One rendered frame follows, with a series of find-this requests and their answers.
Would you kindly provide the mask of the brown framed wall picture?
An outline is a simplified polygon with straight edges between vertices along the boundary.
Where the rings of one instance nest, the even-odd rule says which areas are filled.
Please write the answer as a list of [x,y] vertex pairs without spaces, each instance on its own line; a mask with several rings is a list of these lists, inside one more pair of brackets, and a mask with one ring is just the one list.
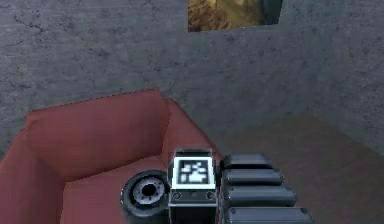
[[284,0],[188,0],[188,31],[202,32],[279,23]]

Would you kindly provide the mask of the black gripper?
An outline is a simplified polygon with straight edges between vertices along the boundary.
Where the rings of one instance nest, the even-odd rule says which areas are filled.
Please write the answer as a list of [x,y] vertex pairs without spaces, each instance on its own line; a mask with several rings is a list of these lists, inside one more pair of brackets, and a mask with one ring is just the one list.
[[167,173],[146,170],[131,177],[120,193],[124,224],[169,224]]

